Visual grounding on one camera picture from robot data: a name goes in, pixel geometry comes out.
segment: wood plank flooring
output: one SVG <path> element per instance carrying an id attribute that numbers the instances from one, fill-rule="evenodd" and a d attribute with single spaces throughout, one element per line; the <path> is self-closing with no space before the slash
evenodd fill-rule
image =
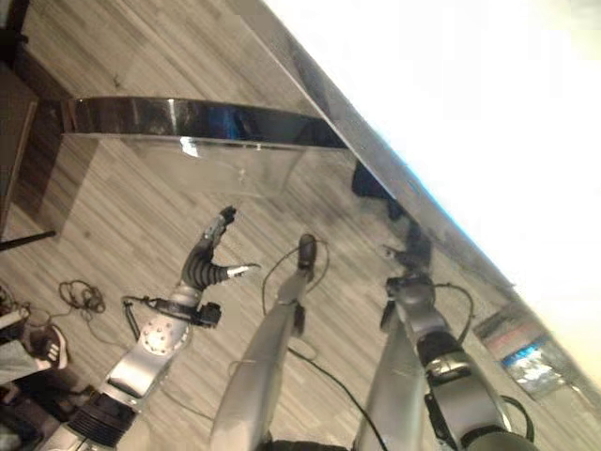
<path id="1" fill-rule="evenodd" d="M 24 33 L 30 38 L 29 52 L 76 97 L 173 96 L 313 113 L 222 1 L 34 0 Z M 330 243 L 331 268 L 307 299 L 305 338 L 318 348 L 318 361 L 365 400 L 384 343 L 378 330 L 383 284 L 398 271 L 382 257 L 379 246 L 398 246 L 399 230 L 387 220 L 383 204 L 351 193 L 351 155 L 310 151 L 280 196 L 256 199 L 182 193 L 156 177 L 122 142 L 104 139 L 92 153 L 89 146 L 81 138 L 65 140 L 37 221 L 18 207 L 10 211 L 7 239 L 52 222 L 62 229 L 55 240 L 0 255 L 0 276 L 20 300 L 63 311 L 58 283 L 82 278 L 98 286 L 108 303 L 107 312 L 92 323 L 95 330 L 106 339 L 130 344 L 120 296 L 167 295 L 200 230 L 233 203 L 239 218 L 223 239 L 219 261 L 256 261 L 263 270 L 206 293 L 207 300 L 222 305 L 222 322 L 216 330 L 195 333 L 174 364 L 166 389 L 214 414 L 228 367 L 243 353 L 261 319 L 262 277 L 302 232 L 312 231 Z M 81 184 L 70 186 L 78 179 L 72 175 L 85 166 Z M 318 266 L 323 267 L 323 259 Z M 444 255 L 436 253 L 434 266 L 437 281 L 472 290 L 476 322 L 504 303 L 493 288 L 460 271 Z M 271 298 L 289 269 L 285 266 L 274 275 Z M 439 307 L 451 324 L 461 327 L 467 307 L 460 296 L 441 293 Z M 82 376 L 98 384 L 122 350 L 100 345 L 75 315 L 56 322 L 69 339 Z M 599 424 L 571 393 L 535 404 L 471 334 L 467 348 L 500 392 L 518 397 L 529 409 L 540 449 L 597 449 Z M 521 419 L 517 414 L 515 418 L 522 430 Z M 359 414 L 344 394 L 307 365 L 288 358 L 271 428 L 274 437 L 350 446 L 358 423 Z M 209 430 L 207 421 L 157 393 L 120 448 L 207 449 Z M 435 445 L 426 426 L 424 450 L 430 449 Z"/>

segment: shoe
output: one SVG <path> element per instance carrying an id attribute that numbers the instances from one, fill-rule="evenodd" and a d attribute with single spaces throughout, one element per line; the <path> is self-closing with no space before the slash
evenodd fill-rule
<path id="1" fill-rule="evenodd" d="M 48 362 L 54 369 L 63 369 L 67 366 L 69 362 L 67 339 L 57 326 L 51 324 L 43 331 L 32 332 L 29 339 L 33 357 Z"/>

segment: black wire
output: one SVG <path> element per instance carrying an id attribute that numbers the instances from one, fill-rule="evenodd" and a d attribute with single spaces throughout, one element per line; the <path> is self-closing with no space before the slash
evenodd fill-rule
<path id="1" fill-rule="evenodd" d="M 161 387 L 161 392 L 168 397 L 169 399 L 171 399 L 173 402 L 175 402 L 179 407 L 181 407 L 182 409 L 185 409 L 188 412 L 191 412 L 197 416 L 200 416 L 201 418 L 204 418 L 208 421 L 215 421 L 215 419 L 209 415 L 207 415 L 204 412 L 200 412 L 197 409 L 194 409 L 190 406 L 188 406 L 187 404 L 184 404 L 183 402 L 181 402 L 179 399 L 177 399 L 176 397 L 174 397 L 171 393 L 169 393 L 167 390 L 165 390 L 163 387 Z"/>
<path id="2" fill-rule="evenodd" d="M 518 409 L 520 412 L 522 412 L 522 414 L 524 415 L 524 419 L 526 420 L 526 434 L 525 434 L 526 440 L 534 443 L 534 422 L 528 415 L 528 412 L 526 412 L 526 408 L 522 405 L 521 402 L 519 402 L 514 397 L 508 397 L 508 396 L 502 395 L 501 398 L 507 404 L 511 404 L 516 409 Z"/>
<path id="3" fill-rule="evenodd" d="M 319 278 L 307 289 L 307 293 L 310 293 L 312 290 L 314 290 L 321 283 L 321 281 L 326 276 L 326 274 L 328 272 L 328 269 L 330 268 L 330 249 L 328 247 L 328 244 L 325 241 L 323 241 L 323 240 L 316 240 L 316 242 L 320 242 L 321 244 L 323 244 L 323 246 L 326 249 L 326 263 L 324 265 L 323 272 L 321 273 L 321 275 L 319 276 Z M 273 274 L 273 272 L 275 272 L 275 270 L 277 270 L 279 268 L 279 266 L 282 263 L 284 263 L 284 261 L 286 261 L 288 258 L 290 258 L 294 254 L 296 254 L 297 252 L 299 252 L 299 250 L 300 250 L 300 246 L 297 246 L 296 248 L 294 248 L 291 251 L 289 251 L 286 254 L 284 254 L 284 256 L 281 257 L 275 263 L 275 265 L 273 265 L 271 267 L 271 269 L 269 270 L 269 272 L 267 273 L 267 275 L 263 279 L 263 283 L 261 284 L 261 307 L 263 308 L 263 316 L 267 315 L 267 307 L 266 307 L 266 300 L 265 300 L 265 298 L 266 298 L 266 286 L 267 286 L 267 282 L 268 282 L 270 276 Z M 380 435 L 378 428 L 374 424 L 374 421 L 369 416 L 369 413 L 367 413 L 367 411 L 363 408 L 363 406 L 357 400 L 357 398 L 350 392 L 350 390 L 348 390 L 347 386 L 342 381 L 340 381 L 337 377 L 335 377 L 330 371 L 328 371 L 327 369 L 325 369 L 322 366 L 318 365 L 313 359 L 310 359 L 309 357 L 306 357 L 305 355 L 301 354 L 297 350 L 293 350 L 290 347 L 288 347 L 288 351 L 292 355 L 294 355 L 295 357 L 297 357 L 298 359 L 301 359 L 304 362 L 306 362 L 307 364 L 311 365 L 314 369 L 316 369 L 321 374 L 323 374 L 324 376 L 326 376 L 327 378 L 329 378 L 331 381 L 333 381 L 336 385 L 338 385 L 338 387 L 340 387 L 347 394 L 348 398 L 355 405 L 355 407 L 359 410 L 359 412 L 363 415 L 363 418 L 365 418 L 365 421 L 367 421 L 367 423 L 369 424 L 370 428 L 374 431 L 374 435 L 378 439 L 378 442 L 379 442 L 380 447 L 382 448 L 382 451 L 388 451 L 388 447 L 386 446 L 386 443 L 384 443 L 384 439 L 382 439 L 382 436 Z"/>
<path id="4" fill-rule="evenodd" d="M 468 319 L 466 319 L 466 324 L 465 324 L 465 326 L 463 326 L 461 333 L 457 337 L 457 342 L 461 345 L 465 341 L 466 336 L 468 336 L 468 332 L 470 331 L 471 320 L 474 318 L 473 312 L 474 312 L 474 308 L 475 308 L 475 302 L 473 301 L 473 298 L 471 297 L 470 292 L 467 291 L 465 288 L 460 287 L 459 285 L 455 285 L 455 284 L 448 282 L 446 284 L 436 284 L 436 285 L 434 285 L 434 288 L 448 288 L 448 289 L 454 289 L 456 291 L 459 291 L 465 295 L 466 299 L 468 300 L 468 303 L 470 304 L 470 312 L 468 313 Z"/>
<path id="5" fill-rule="evenodd" d="M 330 269 L 330 247 L 328 246 L 328 243 L 323 240 L 315 240 L 315 242 L 321 243 L 323 245 L 323 247 L 326 249 L 326 263 L 323 267 L 323 271 L 321 272 L 321 274 L 319 275 L 317 280 L 315 280 L 315 282 L 310 287 L 307 288 L 306 294 L 309 294 L 311 291 L 313 291 L 315 288 L 317 288 L 317 286 L 323 281 L 324 277 L 328 273 L 328 270 Z M 306 245 L 309 245 L 312 243 L 313 243 L 313 241 L 310 241 L 304 245 L 306 246 Z M 271 267 L 271 269 L 269 270 L 269 272 L 263 279 L 263 283 L 261 284 L 261 307 L 263 308 L 263 316 L 267 315 L 267 307 L 266 307 L 266 299 L 265 299 L 266 291 L 267 291 L 267 281 L 270 280 L 270 277 L 275 272 L 275 270 L 277 270 L 280 267 L 280 265 L 282 263 L 284 263 L 287 259 L 292 257 L 297 252 L 299 252 L 300 248 L 301 248 L 300 246 L 297 246 L 294 249 L 292 249 L 291 251 L 284 254 L 284 256 L 282 258 L 280 258 L 275 263 L 275 265 L 273 265 Z"/>
<path id="6" fill-rule="evenodd" d="M 361 412 L 361 414 L 365 418 L 365 421 L 367 421 L 367 423 L 369 424 L 369 427 L 374 431 L 374 435 L 378 439 L 379 445 L 382 448 L 382 450 L 388 451 L 388 447 L 386 446 L 386 443 L 384 443 L 384 439 L 382 439 L 382 436 L 380 435 L 379 430 L 376 427 L 376 425 L 374 424 L 374 421 L 372 420 L 371 416 L 369 416 L 369 413 L 367 413 L 367 411 L 362 407 L 362 405 L 357 400 L 357 398 L 354 397 L 354 395 L 352 393 L 350 393 L 350 390 L 348 390 L 347 386 L 342 381 L 340 381 L 338 378 L 336 378 L 330 371 L 328 371 L 327 369 L 318 365 L 313 360 L 306 358 L 300 352 L 297 352 L 291 348 L 288 348 L 288 350 L 290 351 L 290 353 L 292 355 L 305 361 L 307 364 L 311 365 L 313 368 L 315 368 L 321 374 L 330 378 L 336 385 L 338 385 L 347 394 L 348 398 L 352 401 L 352 403 L 359 410 L 359 412 Z"/>
<path id="7" fill-rule="evenodd" d="M 140 327 L 133 314 L 133 302 L 131 301 L 131 298 L 132 296 L 123 296 L 121 298 L 121 303 L 123 304 L 123 315 L 125 316 L 125 320 L 130 326 L 133 339 L 137 341 L 140 338 Z"/>

